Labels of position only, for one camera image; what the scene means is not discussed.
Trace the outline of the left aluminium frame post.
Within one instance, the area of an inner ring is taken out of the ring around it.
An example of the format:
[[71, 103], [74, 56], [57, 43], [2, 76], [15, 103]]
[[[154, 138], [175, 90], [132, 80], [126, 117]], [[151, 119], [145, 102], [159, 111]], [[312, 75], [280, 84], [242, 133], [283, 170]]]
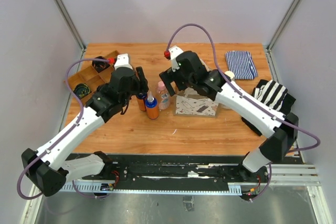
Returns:
[[66, 25], [68, 26], [73, 38], [75, 39], [76, 43], [78, 44], [79, 48], [82, 51], [86, 50], [86, 45], [82, 39], [82, 37], [80, 36], [78, 29], [76, 28], [72, 18], [70, 17], [68, 10], [64, 4], [64, 2], [62, 0], [54, 0], [61, 16], [63, 17]]

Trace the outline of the right aluminium frame post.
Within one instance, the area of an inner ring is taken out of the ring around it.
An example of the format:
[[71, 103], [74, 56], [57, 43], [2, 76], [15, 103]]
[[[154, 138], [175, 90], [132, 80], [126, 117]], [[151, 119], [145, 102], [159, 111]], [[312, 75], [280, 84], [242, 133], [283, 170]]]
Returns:
[[297, 10], [298, 6], [300, 5], [302, 0], [292, 0], [291, 4], [289, 5], [283, 19], [281, 20], [279, 26], [277, 27], [274, 35], [272, 36], [270, 42], [266, 46], [268, 51], [271, 51], [275, 46], [277, 40], [280, 38], [281, 34], [284, 32], [286, 26], [290, 22], [292, 16], [294, 15], [295, 11]]

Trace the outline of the orange bottle blue cap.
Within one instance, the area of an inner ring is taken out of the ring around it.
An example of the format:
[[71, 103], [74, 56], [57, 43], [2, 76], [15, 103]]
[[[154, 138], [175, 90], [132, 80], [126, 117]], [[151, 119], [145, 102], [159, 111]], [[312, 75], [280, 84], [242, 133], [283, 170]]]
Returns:
[[136, 100], [138, 102], [138, 106], [141, 111], [146, 111], [146, 105], [145, 105], [146, 98], [147, 93], [140, 93], [136, 96]]

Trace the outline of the pink cap clear bottle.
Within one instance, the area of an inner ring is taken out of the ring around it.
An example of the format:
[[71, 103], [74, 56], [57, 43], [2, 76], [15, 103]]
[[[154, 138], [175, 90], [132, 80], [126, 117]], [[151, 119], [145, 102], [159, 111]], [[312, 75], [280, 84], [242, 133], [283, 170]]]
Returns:
[[159, 110], [166, 110], [170, 106], [170, 95], [163, 81], [158, 82], [156, 93]]

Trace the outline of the blue collar orange spray bottle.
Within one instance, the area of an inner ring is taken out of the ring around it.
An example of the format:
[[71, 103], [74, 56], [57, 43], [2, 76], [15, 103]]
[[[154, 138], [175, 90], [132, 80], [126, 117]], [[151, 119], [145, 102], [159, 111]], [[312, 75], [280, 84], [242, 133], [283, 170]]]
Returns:
[[146, 113], [149, 119], [155, 120], [159, 116], [159, 108], [157, 99], [153, 96], [152, 92], [149, 91], [147, 97], [145, 98]]

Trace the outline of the rolled black belt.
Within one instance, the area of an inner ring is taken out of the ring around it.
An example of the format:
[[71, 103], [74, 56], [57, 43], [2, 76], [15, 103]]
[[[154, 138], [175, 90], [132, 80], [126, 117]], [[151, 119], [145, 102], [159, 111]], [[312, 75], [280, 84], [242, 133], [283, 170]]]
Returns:
[[[96, 57], [96, 59], [106, 60], [106, 58], [103, 57], [103, 56], [98, 56], [98, 57]], [[108, 62], [105, 62], [105, 61], [94, 60], [94, 61], [92, 61], [92, 66], [97, 73], [101, 73], [105, 69], [109, 68], [110, 64]]]

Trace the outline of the wooden compartment tray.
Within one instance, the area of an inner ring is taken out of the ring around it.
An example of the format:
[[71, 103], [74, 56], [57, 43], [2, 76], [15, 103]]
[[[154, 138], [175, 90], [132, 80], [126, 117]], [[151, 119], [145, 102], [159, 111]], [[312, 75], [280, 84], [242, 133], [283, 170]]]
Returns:
[[68, 78], [69, 86], [73, 91], [76, 85], [80, 83], [85, 83], [89, 86], [91, 92], [84, 98], [80, 99], [82, 104], [85, 105], [86, 102], [92, 97], [92, 95], [96, 92], [96, 89], [106, 84], [110, 81], [111, 73], [114, 71], [113, 64], [110, 64], [110, 67], [102, 71], [101, 73], [97, 73], [92, 66], [92, 61], [88, 62], [89, 65], [82, 68], [79, 72], [72, 75]]

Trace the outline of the white lid green jar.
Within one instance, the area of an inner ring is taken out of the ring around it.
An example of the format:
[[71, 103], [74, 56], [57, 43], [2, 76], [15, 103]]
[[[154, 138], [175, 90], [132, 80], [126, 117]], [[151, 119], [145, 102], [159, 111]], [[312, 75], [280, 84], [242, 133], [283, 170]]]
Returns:
[[231, 81], [235, 81], [235, 75], [233, 72], [231, 71], [225, 71], [224, 74], [231, 80]]

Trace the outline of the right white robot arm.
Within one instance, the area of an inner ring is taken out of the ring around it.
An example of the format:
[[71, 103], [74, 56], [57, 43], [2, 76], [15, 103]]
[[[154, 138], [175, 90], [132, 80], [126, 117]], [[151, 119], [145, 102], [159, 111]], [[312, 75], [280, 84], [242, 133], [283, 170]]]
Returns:
[[257, 171], [272, 162], [280, 162], [293, 146], [298, 136], [298, 117], [287, 115], [267, 107], [239, 87], [229, 77], [223, 77], [217, 69], [208, 71], [198, 55], [174, 46], [164, 53], [171, 67], [160, 73], [170, 96], [176, 90], [187, 88], [199, 95], [229, 107], [240, 114], [266, 137], [254, 151], [249, 152], [238, 168], [238, 177], [250, 182]]

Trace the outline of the aluminium frame post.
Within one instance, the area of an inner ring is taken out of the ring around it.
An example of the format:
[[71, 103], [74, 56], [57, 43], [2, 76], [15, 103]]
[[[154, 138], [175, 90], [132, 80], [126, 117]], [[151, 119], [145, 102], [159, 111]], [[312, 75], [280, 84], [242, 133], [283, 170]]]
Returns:
[[275, 46], [277, 40], [280, 38], [281, 34], [284, 32], [286, 26], [290, 22], [292, 16], [294, 15], [295, 11], [297, 10], [298, 6], [300, 5], [302, 0], [292, 0], [291, 4], [289, 5], [283, 19], [281, 20], [279, 26], [277, 27], [274, 35], [272, 36], [270, 42], [266, 46], [268, 51], [271, 51]]
[[82, 39], [82, 37], [80, 36], [78, 29], [76, 28], [72, 18], [70, 17], [68, 10], [64, 4], [64, 2], [62, 0], [54, 0], [61, 16], [63, 17], [66, 25], [68, 26], [73, 38], [75, 39], [76, 43], [78, 44], [79, 48], [82, 51], [86, 50], [86, 45]]

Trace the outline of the patterned canvas tote bag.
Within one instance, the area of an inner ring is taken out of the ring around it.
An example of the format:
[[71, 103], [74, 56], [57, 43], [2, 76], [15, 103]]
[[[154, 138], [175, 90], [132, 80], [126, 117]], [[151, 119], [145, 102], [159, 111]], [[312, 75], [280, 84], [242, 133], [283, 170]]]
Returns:
[[192, 116], [216, 118], [219, 112], [218, 103], [208, 97], [199, 95], [194, 89], [179, 91], [175, 85], [173, 114], [176, 116]]

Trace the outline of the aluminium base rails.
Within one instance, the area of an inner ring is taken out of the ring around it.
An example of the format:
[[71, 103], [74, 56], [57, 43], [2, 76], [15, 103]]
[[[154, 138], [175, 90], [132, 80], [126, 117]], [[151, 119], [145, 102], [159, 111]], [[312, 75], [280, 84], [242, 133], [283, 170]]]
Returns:
[[[269, 165], [267, 168], [268, 181], [275, 180], [278, 182], [285, 181], [287, 183], [306, 183], [306, 184], [318, 184], [319, 178], [314, 167], [309, 165], [292, 165], [292, 166], [280, 166]], [[91, 155], [86, 158], [74, 159], [64, 162], [60, 169], [56, 170], [56, 174], [64, 178], [66, 182], [70, 182], [76, 179], [82, 179], [87, 176], [91, 176], [92, 179], [100, 180], [112, 180], [120, 179], [119, 174], [113, 170], [113, 161], [103, 161], [96, 155]], [[188, 173], [187, 177], [143, 177], [148, 179], [219, 179], [219, 178], [197, 178], [195, 175]]]

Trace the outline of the blue white striped cloth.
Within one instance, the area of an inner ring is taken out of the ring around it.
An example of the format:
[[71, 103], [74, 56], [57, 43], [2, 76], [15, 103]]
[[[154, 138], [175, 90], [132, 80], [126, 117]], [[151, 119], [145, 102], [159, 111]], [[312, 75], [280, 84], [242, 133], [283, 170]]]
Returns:
[[228, 51], [225, 53], [228, 70], [237, 80], [254, 80], [258, 72], [249, 51]]

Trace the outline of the rolled dark blue-yellow belt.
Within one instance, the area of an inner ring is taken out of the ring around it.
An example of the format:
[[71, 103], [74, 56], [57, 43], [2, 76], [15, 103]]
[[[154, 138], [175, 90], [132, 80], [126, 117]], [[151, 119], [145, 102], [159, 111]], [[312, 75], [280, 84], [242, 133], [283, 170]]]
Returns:
[[79, 99], [82, 99], [86, 97], [91, 92], [91, 90], [87, 84], [80, 83], [76, 85], [73, 92]]

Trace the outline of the black and white striped cloth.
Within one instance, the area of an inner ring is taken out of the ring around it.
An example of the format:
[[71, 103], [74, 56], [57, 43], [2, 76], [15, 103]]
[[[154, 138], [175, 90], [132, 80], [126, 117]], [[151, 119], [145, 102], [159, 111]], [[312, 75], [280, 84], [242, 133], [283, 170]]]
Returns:
[[282, 84], [261, 79], [251, 95], [269, 108], [280, 111], [287, 93], [288, 89]]

